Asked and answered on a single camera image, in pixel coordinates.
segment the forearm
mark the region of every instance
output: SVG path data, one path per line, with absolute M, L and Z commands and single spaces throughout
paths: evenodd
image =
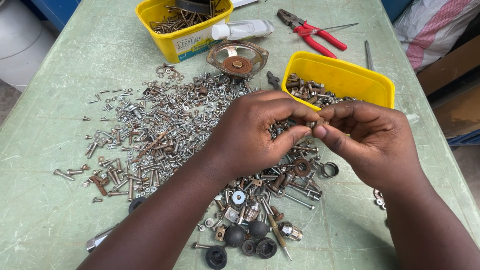
M 415 175 L 411 184 L 382 191 L 402 268 L 477 269 L 480 252 L 467 230 L 423 171 Z
M 222 188 L 223 176 L 207 163 L 200 156 L 190 158 L 78 269 L 173 268 L 197 222 Z

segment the yellow plastic container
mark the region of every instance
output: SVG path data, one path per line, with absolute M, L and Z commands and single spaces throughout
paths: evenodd
M 387 108 L 394 106 L 395 86 L 392 81 L 366 68 L 306 51 L 298 51 L 290 57 L 282 81 L 282 90 L 288 93 L 285 83 L 288 75 L 296 73 L 304 80 L 314 80 L 325 85 L 327 91 L 337 97 L 354 97 Z M 320 110 L 308 102 L 294 97 L 314 111 Z
M 170 33 L 157 34 L 150 28 L 150 22 L 161 22 L 163 16 L 168 18 L 174 13 L 169 13 L 164 5 L 173 5 L 175 0 L 146 0 L 135 8 L 138 18 L 147 28 L 158 49 L 165 56 L 167 61 L 178 63 L 201 52 L 211 49 L 222 40 L 212 39 L 212 25 L 224 24 L 229 21 L 233 4 L 230 0 L 222 0 L 217 10 L 226 10 L 210 20 L 194 26 Z

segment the prestige logo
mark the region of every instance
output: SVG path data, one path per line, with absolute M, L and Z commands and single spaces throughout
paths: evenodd
M 198 36 L 198 37 L 189 37 L 186 39 L 182 39 L 180 41 L 177 41 L 177 47 L 178 49 L 184 49 L 188 46 L 195 45 L 198 41 L 202 40 L 203 36 Z

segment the green table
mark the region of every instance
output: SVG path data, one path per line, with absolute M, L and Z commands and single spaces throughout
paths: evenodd
M 114 125 L 99 121 L 104 115 L 114 117 L 102 111 L 103 101 L 89 104 L 88 100 L 104 89 L 142 88 L 141 82 L 153 80 L 155 68 L 165 61 L 135 15 L 137 4 L 134 0 L 83 0 L 3 124 L 0 265 L 4 269 L 73 269 L 87 256 L 85 242 L 127 215 L 124 197 L 106 197 L 102 203 L 92 204 L 92 198 L 100 195 L 98 190 L 82 187 L 91 171 L 76 176 L 76 182 L 52 172 L 57 168 L 77 169 L 83 163 L 97 169 L 94 162 L 99 155 L 125 157 L 119 150 L 102 148 L 87 160 L 84 136 Z M 376 71 L 395 83 L 395 108 L 410 121 L 428 178 L 478 243 L 477 206 L 380 1 L 259 0 L 236 8 L 231 20 L 263 18 L 276 25 L 271 36 L 254 41 L 268 50 L 270 57 L 250 83 L 252 86 L 269 88 L 266 71 L 281 77 L 292 53 L 312 51 L 277 18 L 280 8 L 320 27 L 359 23 L 332 31 L 348 45 L 346 51 L 326 46 L 340 59 L 366 66 L 363 42 L 369 40 Z M 177 64 L 177 69 L 186 78 L 200 71 L 216 73 L 205 58 L 203 53 Z M 101 95 L 102 100 L 109 97 L 111 93 Z M 84 115 L 92 120 L 82 121 Z M 395 251 L 384 224 L 386 212 L 375 205 L 372 189 L 344 160 L 321 142 L 316 144 L 321 147 L 322 161 L 333 161 L 341 170 L 336 178 L 317 180 L 324 192 L 321 201 L 314 203 L 317 208 L 310 211 L 288 199 L 274 198 L 272 203 L 304 232 L 302 241 L 288 240 L 294 261 L 281 251 L 269 260 L 261 260 L 229 248 L 227 269 L 395 267 Z M 205 251 L 191 248 L 196 241 L 206 245 L 216 242 L 213 232 L 194 231 L 177 268 L 207 269 Z M 141 256 L 141 251 L 137 252 L 119 256 Z

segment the pliers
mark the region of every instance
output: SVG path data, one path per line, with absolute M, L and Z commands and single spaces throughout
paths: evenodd
M 279 9 L 276 15 L 284 22 L 287 26 L 290 26 L 290 28 L 293 29 L 294 33 L 299 32 L 302 29 L 317 29 L 321 30 L 318 27 L 312 26 L 307 24 L 307 21 L 300 19 L 296 15 L 283 10 Z M 326 31 L 318 31 L 316 35 L 323 37 L 326 41 L 330 42 L 333 46 L 339 48 L 340 50 L 346 50 L 347 46 L 343 44 L 342 42 L 338 41 L 338 39 L 334 38 L 331 34 L 327 33 Z M 304 36 L 302 37 L 305 42 L 307 42 L 310 47 L 314 48 L 316 51 L 319 53 L 331 57 L 331 58 L 336 58 L 335 54 L 333 54 L 331 51 L 329 51 L 327 48 L 324 46 L 320 45 L 318 42 L 313 40 L 311 36 Z

